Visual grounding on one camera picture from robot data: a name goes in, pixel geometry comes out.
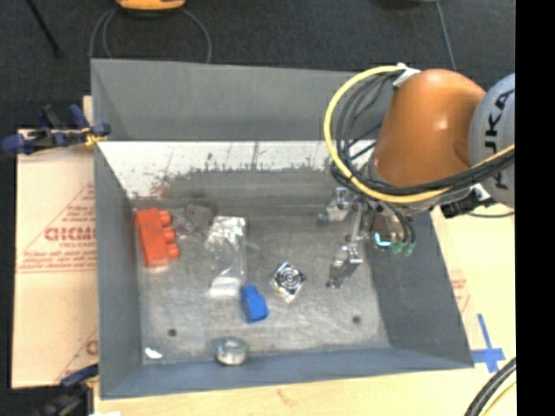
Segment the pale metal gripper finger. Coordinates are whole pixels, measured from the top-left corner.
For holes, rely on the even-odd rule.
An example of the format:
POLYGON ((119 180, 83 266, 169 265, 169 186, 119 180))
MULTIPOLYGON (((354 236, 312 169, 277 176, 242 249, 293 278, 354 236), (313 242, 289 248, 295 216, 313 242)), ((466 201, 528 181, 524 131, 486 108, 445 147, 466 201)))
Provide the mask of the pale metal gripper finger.
POLYGON ((324 208, 317 214, 317 226, 342 222, 351 211, 352 192, 348 188, 336 188, 324 208))
POLYGON ((344 280, 351 277, 362 262, 362 251, 357 244, 341 244, 330 264, 326 287, 340 288, 344 280))

